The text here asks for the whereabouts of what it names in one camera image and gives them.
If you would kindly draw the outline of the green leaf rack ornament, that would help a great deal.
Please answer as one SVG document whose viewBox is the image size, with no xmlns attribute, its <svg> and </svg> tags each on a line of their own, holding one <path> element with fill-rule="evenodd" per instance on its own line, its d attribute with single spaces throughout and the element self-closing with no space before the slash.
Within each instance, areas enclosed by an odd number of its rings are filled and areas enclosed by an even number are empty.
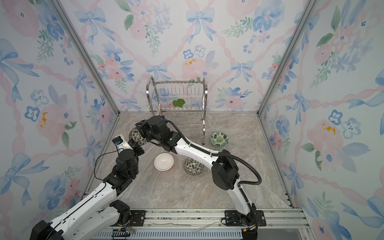
<svg viewBox="0 0 384 240">
<path fill-rule="evenodd" d="M 183 108 L 184 105 L 186 104 L 186 101 L 184 99 L 177 99 L 177 100 L 173 100 L 172 102 L 173 106 L 175 108 Z"/>
</svg>

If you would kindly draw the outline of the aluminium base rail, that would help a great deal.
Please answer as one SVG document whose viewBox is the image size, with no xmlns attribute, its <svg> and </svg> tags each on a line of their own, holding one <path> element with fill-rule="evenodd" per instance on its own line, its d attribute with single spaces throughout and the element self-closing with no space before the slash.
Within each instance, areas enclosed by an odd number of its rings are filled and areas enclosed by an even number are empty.
<svg viewBox="0 0 384 240">
<path fill-rule="evenodd" d="M 302 209 L 257 209 L 255 211 L 258 231 L 261 229 L 298 229 L 303 240 L 315 237 Z M 114 207 L 97 210 L 95 213 L 69 210 L 49 222 L 52 232 L 65 240 L 95 237 L 111 226 L 123 229 L 180 228 L 191 229 L 197 234 L 208 228 L 250 230 L 240 221 L 235 210 L 223 209 L 149 209 L 120 211 Z"/>
</svg>

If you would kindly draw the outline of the aluminium corner post left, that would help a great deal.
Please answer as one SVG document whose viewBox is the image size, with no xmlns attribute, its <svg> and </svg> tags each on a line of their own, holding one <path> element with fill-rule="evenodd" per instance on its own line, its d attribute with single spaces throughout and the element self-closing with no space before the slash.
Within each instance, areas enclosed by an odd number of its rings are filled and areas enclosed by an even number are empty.
<svg viewBox="0 0 384 240">
<path fill-rule="evenodd" d="M 95 80 L 96 84 L 100 88 L 102 94 L 106 98 L 107 103 L 111 106 L 112 111 L 119 116 L 120 111 L 117 108 L 117 105 L 115 101 L 113 100 L 111 94 L 109 93 L 106 84 L 101 79 L 96 66 L 94 65 L 91 56 L 89 55 L 85 45 L 82 43 L 81 38 L 76 31 L 72 21 L 70 20 L 68 14 L 66 13 L 61 1 L 48 1 L 50 7 L 53 9 L 56 16 L 59 18 L 60 22 L 64 25 L 66 30 L 68 31 L 69 36 L 71 37 L 72 41 L 74 42 L 74 45 L 76 47 L 76 50 L 81 56 L 82 61 L 84 62 L 85 66 L 90 71 L 93 79 Z"/>
</svg>

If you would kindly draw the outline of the aluminium corner post right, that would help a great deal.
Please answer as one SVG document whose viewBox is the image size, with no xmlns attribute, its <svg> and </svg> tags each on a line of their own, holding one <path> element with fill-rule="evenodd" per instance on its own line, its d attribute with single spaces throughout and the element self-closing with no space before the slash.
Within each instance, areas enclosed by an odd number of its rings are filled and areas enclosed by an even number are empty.
<svg viewBox="0 0 384 240">
<path fill-rule="evenodd" d="M 264 111 L 267 109 L 269 99 L 271 98 L 276 85 L 279 83 L 280 77 L 282 76 L 283 71 L 285 70 L 285 67 L 288 65 L 292 55 L 294 54 L 294 51 L 296 50 L 296 47 L 298 45 L 298 41 L 301 38 L 301 36 L 304 34 L 305 28 L 308 26 L 310 18 L 314 14 L 317 4 L 318 4 L 318 1 L 310 0 L 308 1 L 306 7 L 304 8 L 300 21 L 297 24 L 295 31 L 292 35 L 291 41 L 287 45 L 287 49 L 285 50 L 282 56 L 281 64 L 279 65 L 275 76 L 273 77 L 269 87 L 267 88 L 266 94 L 259 107 L 259 110 L 257 112 L 259 118 L 263 115 Z"/>
</svg>

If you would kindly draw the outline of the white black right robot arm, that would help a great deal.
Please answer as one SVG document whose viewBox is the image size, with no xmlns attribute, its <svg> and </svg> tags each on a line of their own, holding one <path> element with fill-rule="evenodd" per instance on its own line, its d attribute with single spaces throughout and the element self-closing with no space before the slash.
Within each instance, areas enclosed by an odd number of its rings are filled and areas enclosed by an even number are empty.
<svg viewBox="0 0 384 240">
<path fill-rule="evenodd" d="M 258 186 L 262 183 L 260 174 L 253 166 L 228 151 L 210 150 L 190 141 L 175 123 L 164 116 L 153 116 L 136 123 L 135 126 L 148 142 L 162 147 L 165 151 L 191 158 L 209 168 L 214 184 L 227 191 L 231 197 L 242 225 L 249 228 L 259 226 L 257 208 L 242 187 L 242 185 Z M 247 167 L 257 180 L 242 181 L 237 163 Z"/>
</svg>

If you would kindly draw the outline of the steel wire dish rack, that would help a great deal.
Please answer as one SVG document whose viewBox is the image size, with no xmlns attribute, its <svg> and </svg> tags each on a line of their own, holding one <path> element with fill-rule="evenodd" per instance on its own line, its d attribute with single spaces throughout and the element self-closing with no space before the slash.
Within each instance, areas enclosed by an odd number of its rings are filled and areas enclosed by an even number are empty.
<svg viewBox="0 0 384 240">
<path fill-rule="evenodd" d="M 205 78 L 188 81 L 157 81 L 153 76 L 146 85 L 149 111 L 174 122 L 190 140 L 204 145 L 208 86 Z"/>
</svg>

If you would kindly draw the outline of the orange bowl white inside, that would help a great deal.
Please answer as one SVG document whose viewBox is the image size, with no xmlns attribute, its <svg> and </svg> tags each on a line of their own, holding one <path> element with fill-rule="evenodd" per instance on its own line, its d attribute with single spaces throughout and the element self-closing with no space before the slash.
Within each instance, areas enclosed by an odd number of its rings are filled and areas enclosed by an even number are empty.
<svg viewBox="0 0 384 240">
<path fill-rule="evenodd" d="M 156 156 L 154 166 L 158 171 L 165 172 L 170 170 L 174 165 L 174 158 L 171 154 L 161 153 Z"/>
</svg>

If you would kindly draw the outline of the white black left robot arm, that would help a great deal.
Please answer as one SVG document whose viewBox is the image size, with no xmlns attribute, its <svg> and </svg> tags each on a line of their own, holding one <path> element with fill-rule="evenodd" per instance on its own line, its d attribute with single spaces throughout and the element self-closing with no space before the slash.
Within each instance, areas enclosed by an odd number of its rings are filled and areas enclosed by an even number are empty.
<svg viewBox="0 0 384 240">
<path fill-rule="evenodd" d="M 117 200 L 138 174 L 140 146 L 118 150 L 116 165 L 98 187 L 75 206 L 50 222 L 37 223 L 31 240 L 89 240 L 107 227 L 126 227 L 133 216 L 130 207 Z"/>
</svg>

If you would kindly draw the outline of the green leaf pattern bowl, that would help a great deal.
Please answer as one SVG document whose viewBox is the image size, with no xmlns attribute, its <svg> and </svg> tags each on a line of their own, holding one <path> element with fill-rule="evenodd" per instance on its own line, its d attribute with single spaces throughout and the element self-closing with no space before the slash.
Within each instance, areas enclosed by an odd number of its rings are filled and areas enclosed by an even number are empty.
<svg viewBox="0 0 384 240">
<path fill-rule="evenodd" d="M 213 133 L 210 137 L 210 140 L 211 143 L 218 148 L 224 148 L 230 142 L 230 138 L 222 132 Z"/>
</svg>

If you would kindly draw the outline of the aluminium corner post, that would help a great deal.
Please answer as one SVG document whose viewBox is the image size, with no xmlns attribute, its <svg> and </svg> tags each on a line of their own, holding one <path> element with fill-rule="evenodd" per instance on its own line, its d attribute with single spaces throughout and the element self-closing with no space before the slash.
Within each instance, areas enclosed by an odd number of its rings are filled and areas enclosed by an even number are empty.
<svg viewBox="0 0 384 240">
<path fill-rule="evenodd" d="M 101 79 L 96 66 L 94 65 L 91 56 L 89 55 L 85 45 L 82 43 L 81 38 L 76 31 L 72 21 L 70 20 L 68 14 L 66 13 L 61 1 L 48 1 L 50 7 L 53 9 L 56 16 L 59 18 L 60 22 L 64 25 L 66 30 L 68 31 L 69 36 L 71 37 L 72 41 L 74 42 L 74 45 L 76 47 L 76 50 L 81 56 L 82 61 L 84 62 L 85 66 L 90 71 L 93 79 L 95 80 L 96 84 L 100 88 L 102 94 L 106 98 L 107 103 L 111 106 L 112 111 L 119 116 L 120 111 L 117 108 L 117 105 L 115 101 L 113 100 L 111 94 L 109 93 L 106 84 Z"/>
<path fill-rule="evenodd" d="M 285 70 L 285 67 L 288 65 L 292 55 L 294 54 L 294 51 L 296 50 L 296 47 L 298 45 L 298 41 L 301 38 L 301 36 L 304 34 L 305 28 L 308 26 L 310 18 L 314 14 L 317 4 L 318 4 L 318 1 L 310 0 L 308 1 L 306 7 L 304 8 L 300 21 L 297 24 L 295 31 L 292 35 L 291 41 L 287 45 L 287 49 L 285 50 L 282 56 L 281 64 L 279 65 L 275 76 L 273 77 L 269 87 L 267 88 L 266 94 L 259 107 L 259 110 L 257 112 L 259 118 L 263 115 L 264 111 L 267 109 L 269 99 L 271 98 L 276 85 L 279 83 L 280 77 L 282 76 L 283 71 Z"/>
</svg>

